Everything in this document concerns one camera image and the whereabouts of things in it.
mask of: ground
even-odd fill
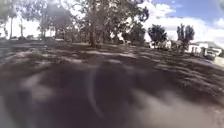
[[[0,53],[1,72],[11,70],[20,77],[64,61],[90,66],[105,60],[121,63],[129,69],[148,73],[151,84],[155,84],[153,95],[159,96],[162,90],[177,89],[176,93],[188,102],[203,105],[214,117],[215,125],[224,128],[224,69],[202,58],[141,47],[105,45],[94,49],[85,44],[41,41],[2,43]],[[9,79],[6,74],[1,77],[5,81]]]

